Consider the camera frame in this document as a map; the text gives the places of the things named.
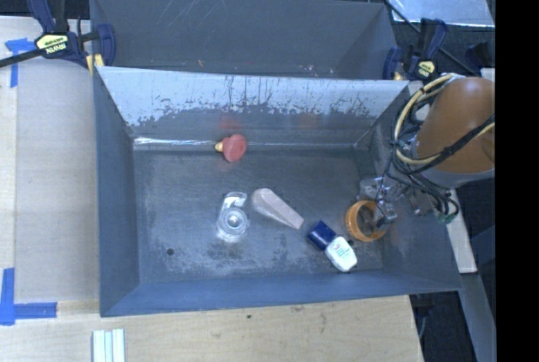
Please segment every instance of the gray plastic panel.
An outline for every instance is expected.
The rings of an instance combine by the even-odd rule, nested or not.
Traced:
[[[228,82],[239,88],[232,88],[231,95],[241,96],[245,85],[264,77],[115,67],[100,67],[94,76],[103,79],[95,83],[100,97],[96,106],[101,108],[97,124],[104,126],[99,133],[107,135],[98,142],[110,142],[106,151],[111,152],[108,158],[98,155],[99,196],[107,199],[99,209],[102,315],[308,303],[459,287],[445,227],[434,217],[412,216],[406,203],[398,205],[400,219],[386,237],[354,245],[359,263],[350,274],[333,268],[306,238],[318,220],[338,234],[346,233],[344,213],[355,201],[360,180],[374,176],[387,159],[380,145],[391,115],[408,94],[407,83],[279,78],[273,80],[275,86],[279,80],[302,84],[313,97],[325,92],[330,102],[336,94],[344,107],[289,112],[301,108],[304,99],[297,93],[302,88],[290,88],[288,97],[282,97],[288,108],[261,112],[256,99],[252,108],[232,101],[215,109],[210,86]],[[202,77],[199,91],[208,93],[202,104],[194,107],[184,101],[182,106],[181,100],[171,99],[167,103],[177,105],[173,111],[153,113],[160,106],[151,100],[156,88],[164,86],[163,97],[171,98]],[[380,85],[378,91],[372,89],[375,84]],[[348,94],[359,97],[351,108],[345,105]],[[184,123],[184,114],[197,122],[195,128]],[[325,125],[329,115],[331,125]],[[331,138],[333,127],[339,128],[339,142]],[[193,130],[198,131],[197,142],[190,139]],[[241,161],[229,163],[213,150],[219,137],[208,134],[233,132],[243,133],[252,143]],[[151,138],[156,134],[162,139]],[[150,143],[137,144],[142,135]],[[278,141],[272,142],[271,136]],[[224,194],[251,194],[261,187],[272,188],[292,205],[305,218],[303,227],[296,231],[283,226],[247,203],[251,225],[245,238],[236,243],[220,240],[216,218]],[[124,279],[109,275],[126,266]]]
[[[90,0],[115,66],[380,79],[395,44],[383,4],[327,0]]]

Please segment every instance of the gray bin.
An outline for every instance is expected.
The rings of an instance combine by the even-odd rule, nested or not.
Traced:
[[[162,11],[143,1],[145,13]],[[111,22],[118,37],[129,37],[135,27],[115,22],[124,13],[105,10],[116,4],[101,1],[97,18]],[[163,0],[153,5],[161,7]],[[372,19],[358,17],[377,28]],[[147,32],[151,24],[141,18]],[[297,28],[308,36],[308,25]],[[393,40],[389,29],[376,35]],[[171,70],[163,61],[172,56],[154,46],[137,59],[120,45],[116,64],[126,67],[99,67],[94,74],[102,316],[461,287],[446,228],[433,216],[414,216],[406,202],[397,205],[399,218],[382,239],[354,243],[358,265],[349,273],[340,273],[307,240],[319,220],[348,238],[344,214],[359,182],[383,172],[392,117],[408,97],[407,83],[287,72],[292,56],[277,67],[283,72],[276,66],[271,72],[217,72],[232,62],[219,59],[213,72],[181,70],[178,61],[195,54],[170,63]],[[140,67],[133,68],[133,61]],[[246,136],[248,151],[229,163],[213,146],[233,133]],[[265,218],[248,202],[245,237],[236,243],[216,237],[223,196],[263,187],[303,216],[303,227],[297,231]]]

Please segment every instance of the yellow cable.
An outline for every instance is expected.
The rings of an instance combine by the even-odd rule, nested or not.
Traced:
[[[423,88],[420,88],[418,91],[415,92],[415,94],[406,103],[406,106],[404,106],[403,111],[401,112],[401,114],[399,115],[399,117],[397,119],[397,123],[395,124],[395,131],[393,133],[394,138],[395,138],[395,142],[398,141],[398,137],[399,137],[399,134],[400,134],[401,127],[403,125],[403,122],[404,122],[406,116],[410,112],[411,108],[417,102],[425,100],[428,97],[432,97],[433,95],[438,94],[440,91],[433,92],[433,93],[430,93],[430,94],[427,94],[427,92],[430,91],[432,88],[436,87],[438,84],[444,83],[445,81],[448,81],[453,76],[454,75],[452,75],[452,74],[448,74],[448,75],[445,75],[443,77],[439,77],[438,79],[435,79],[433,82],[428,83]],[[480,137],[481,135],[483,135],[487,131],[491,130],[492,128],[494,128],[494,123],[491,123],[491,124],[487,125],[479,133],[477,133],[471,140],[477,139],[478,137]],[[407,164],[414,164],[414,165],[429,164],[429,163],[433,162],[436,158],[438,158],[440,156],[440,154],[441,154],[441,152],[438,152],[437,154],[435,154],[433,156],[426,157],[426,158],[410,158],[410,157],[405,156],[398,148],[395,151],[395,153],[396,153],[396,156],[398,157],[398,159],[401,160],[402,162],[405,162]]]

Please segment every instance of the clamp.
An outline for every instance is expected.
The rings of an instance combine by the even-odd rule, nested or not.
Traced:
[[[401,47],[393,46],[384,62],[382,79],[419,79],[424,83],[434,80],[436,65],[433,60],[446,36],[447,25],[444,21],[422,18],[417,45],[410,45],[406,55]]]
[[[98,24],[95,31],[82,34],[80,19],[77,34],[69,30],[65,17],[66,0],[27,0],[32,18],[43,29],[43,34],[34,40],[35,48],[0,60],[0,67],[10,66],[37,56],[46,59],[62,59],[74,62],[91,70],[92,57],[84,50],[84,43],[100,42],[100,59],[109,66],[115,57],[115,37],[110,24]]]

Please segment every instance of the blue tape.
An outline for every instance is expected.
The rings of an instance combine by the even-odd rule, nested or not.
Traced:
[[[15,269],[5,269],[3,271],[2,299],[0,300],[0,325],[13,326],[16,320],[56,317],[56,302],[15,304],[14,288]]]
[[[15,39],[8,40],[6,42],[7,48],[16,56],[19,52],[33,51],[35,49],[34,42],[24,38],[24,39]],[[19,83],[19,65],[17,63],[11,66],[11,80],[9,82],[9,87],[17,87]]]

